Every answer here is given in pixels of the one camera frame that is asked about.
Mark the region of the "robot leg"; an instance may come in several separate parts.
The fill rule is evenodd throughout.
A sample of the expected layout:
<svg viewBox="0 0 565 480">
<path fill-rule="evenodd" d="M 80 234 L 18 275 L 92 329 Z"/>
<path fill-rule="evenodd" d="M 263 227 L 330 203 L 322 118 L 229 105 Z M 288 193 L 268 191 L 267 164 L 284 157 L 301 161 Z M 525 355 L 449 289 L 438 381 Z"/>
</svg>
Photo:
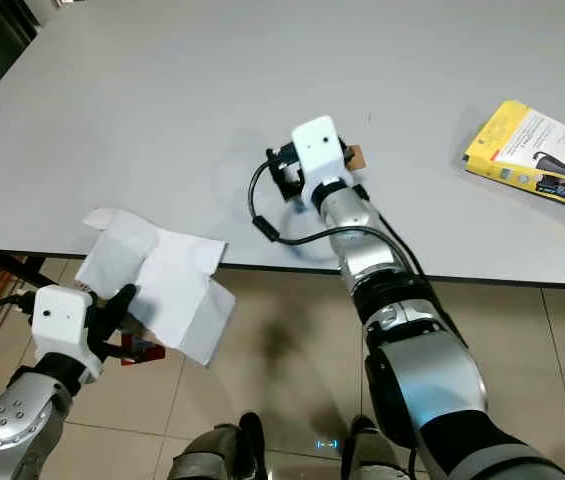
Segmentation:
<svg viewBox="0 0 565 480">
<path fill-rule="evenodd" d="M 413 480 L 392 444 L 368 416 L 351 421 L 340 447 L 340 480 Z"/>
<path fill-rule="evenodd" d="M 173 458 L 166 480 L 268 480 L 262 419 L 247 411 L 192 440 Z"/>
</svg>

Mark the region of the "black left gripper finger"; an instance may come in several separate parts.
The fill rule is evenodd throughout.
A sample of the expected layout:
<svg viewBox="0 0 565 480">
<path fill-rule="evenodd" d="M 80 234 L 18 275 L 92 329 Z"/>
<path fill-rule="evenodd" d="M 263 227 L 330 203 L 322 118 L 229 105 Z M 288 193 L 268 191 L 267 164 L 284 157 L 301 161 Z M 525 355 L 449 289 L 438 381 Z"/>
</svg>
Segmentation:
<svg viewBox="0 0 565 480">
<path fill-rule="evenodd" d="M 98 323 L 108 329 L 125 329 L 127 317 L 130 316 L 128 307 L 139 292 L 135 284 L 125 284 L 119 291 L 110 297 L 103 307 L 99 308 Z"/>
</svg>

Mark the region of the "robot left leg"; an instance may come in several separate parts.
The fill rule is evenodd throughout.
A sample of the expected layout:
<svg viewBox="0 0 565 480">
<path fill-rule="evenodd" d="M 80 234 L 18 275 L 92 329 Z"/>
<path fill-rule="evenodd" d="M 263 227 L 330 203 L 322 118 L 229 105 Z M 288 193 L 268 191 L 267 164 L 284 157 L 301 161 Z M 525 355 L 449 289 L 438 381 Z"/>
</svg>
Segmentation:
<svg viewBox="0 0 565 480">
<path fill-rule="evenodd" d="M 192 440 L 173 458 L 166 480 L 268 480 L 262 419 L 247 411 Z"/>
</svg>

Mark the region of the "brown cardboard piece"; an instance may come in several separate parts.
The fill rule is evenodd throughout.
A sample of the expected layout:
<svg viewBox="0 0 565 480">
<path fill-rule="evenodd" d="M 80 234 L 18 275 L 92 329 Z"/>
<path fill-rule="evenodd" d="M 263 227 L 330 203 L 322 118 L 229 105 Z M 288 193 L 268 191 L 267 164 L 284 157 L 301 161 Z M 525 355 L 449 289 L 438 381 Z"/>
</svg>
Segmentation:
<svg viewBox="0 0 565 480">
<path fill-rule="evenodd" d="M 343 166 L 345 166 L 347 170 L 356 172 L 356 170 L 365 168 L 365 155 L 360 145 L 341 141 L 341 148 L 343 152 Z"/>
</svg>

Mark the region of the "white table black legs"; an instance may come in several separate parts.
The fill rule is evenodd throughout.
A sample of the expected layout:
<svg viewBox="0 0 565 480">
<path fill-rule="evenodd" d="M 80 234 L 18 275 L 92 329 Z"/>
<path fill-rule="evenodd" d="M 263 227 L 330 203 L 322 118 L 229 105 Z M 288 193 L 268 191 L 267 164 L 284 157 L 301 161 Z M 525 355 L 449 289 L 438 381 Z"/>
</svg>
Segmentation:
<svg viewBox="0 0 565 480">
<path fill-rule="evenodd" d="M 122 209 L 230 265 L 332 271 L 245 202 L 265 151 L 328 115 L 428 274 L 565 285 L 565 205 L 464 168 L 506 100 L 565 123 L 565 0 L 68 5 L 0 79 L 0 251 L 86 253 L 86 215 Z"/>
</svg>

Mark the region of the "robot right leg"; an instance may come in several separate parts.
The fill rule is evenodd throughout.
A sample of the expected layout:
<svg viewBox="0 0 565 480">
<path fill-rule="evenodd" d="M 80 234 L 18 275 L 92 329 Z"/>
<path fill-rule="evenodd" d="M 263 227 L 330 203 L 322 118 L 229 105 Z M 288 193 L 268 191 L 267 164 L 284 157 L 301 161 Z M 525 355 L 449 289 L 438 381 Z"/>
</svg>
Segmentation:
<svg viewBox="0 0 565 480">
<path fill-rule="evenodd" d="M 340 447 L 340 480 L 413 480 L 392 444 L 368 416 L 351 421 Z"/>
</svg>

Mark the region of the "yellow product box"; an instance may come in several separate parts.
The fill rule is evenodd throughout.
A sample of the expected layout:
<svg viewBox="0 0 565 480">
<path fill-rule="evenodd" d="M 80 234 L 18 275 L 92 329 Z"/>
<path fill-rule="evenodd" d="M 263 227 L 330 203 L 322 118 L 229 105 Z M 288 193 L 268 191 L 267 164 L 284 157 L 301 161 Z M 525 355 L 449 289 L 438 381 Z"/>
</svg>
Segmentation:
<svg viewBox="0 0 565 480">
<path fill-rule="evenodd" d="M 464 160 L 466 172 L 565 204 L 565 124 L 523 102 L 501 102 Z"/>
</svg>

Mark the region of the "white paper sheet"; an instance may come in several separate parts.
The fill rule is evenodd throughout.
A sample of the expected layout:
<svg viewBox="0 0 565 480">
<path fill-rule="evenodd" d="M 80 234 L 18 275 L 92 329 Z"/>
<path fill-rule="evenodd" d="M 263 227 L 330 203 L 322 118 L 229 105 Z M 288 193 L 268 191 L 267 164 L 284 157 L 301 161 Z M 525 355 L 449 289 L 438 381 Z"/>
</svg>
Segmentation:
<svg viewBox="0 0 565 480">
<path fill-rule="evenodd" d="M 99 207 L 82 224 L 98 238 L 75 280 L 109 298 L 125 285 L 137 288 L 128 311 L 155 343 L 209 366 L 235 296 L 215 282 L 227 243 L 174 232 L 125 210 Z"/>
</svg>

